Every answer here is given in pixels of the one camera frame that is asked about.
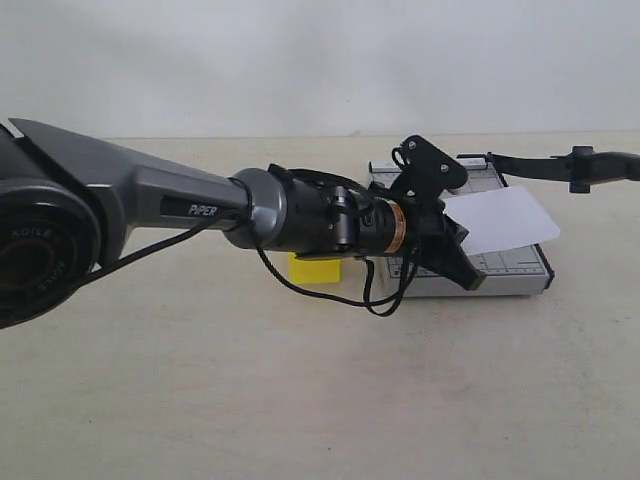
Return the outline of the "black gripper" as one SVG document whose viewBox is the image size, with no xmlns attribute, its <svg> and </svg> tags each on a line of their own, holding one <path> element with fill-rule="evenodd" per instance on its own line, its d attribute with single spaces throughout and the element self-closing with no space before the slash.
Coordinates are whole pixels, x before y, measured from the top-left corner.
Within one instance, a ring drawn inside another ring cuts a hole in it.
<svg viewBox="0 0 640 480">
<path fill-rule="evenodd" d="M 429 265 L 429 270 L 475 291 L 483 283 L 483 272 L 476 268 L 462 248 L 469 230 L 444 211 L 444 202 L 422 201 L 405 196 L 398 201 L 407 220 L 400 258 L 406 265 Z"/>
</svg>

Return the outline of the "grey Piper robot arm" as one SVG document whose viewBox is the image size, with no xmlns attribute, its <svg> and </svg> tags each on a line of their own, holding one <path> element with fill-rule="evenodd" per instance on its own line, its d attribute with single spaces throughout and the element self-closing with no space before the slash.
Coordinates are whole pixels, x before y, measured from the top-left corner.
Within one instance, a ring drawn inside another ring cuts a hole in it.
<svg viewBox="0 0 640 480">
<path fill-rule="evenodd" d="M 137 228 L 172 229 L 177 241 L 218 230 L 261 256 L 399 258 L 397 290 L 361 302 L 381 315 L 397 308 L 419 269 L 476 290 L 485 276 L 442 200 L 466 183 L 465 168 L 418 135 L 392 157 L 400 173 L 390 186 L 276 164 L 224 177 L 14 118 L 1 129 L 1 324 L 46 314 L 135 262 L 124 246 Z"/>
</svg>

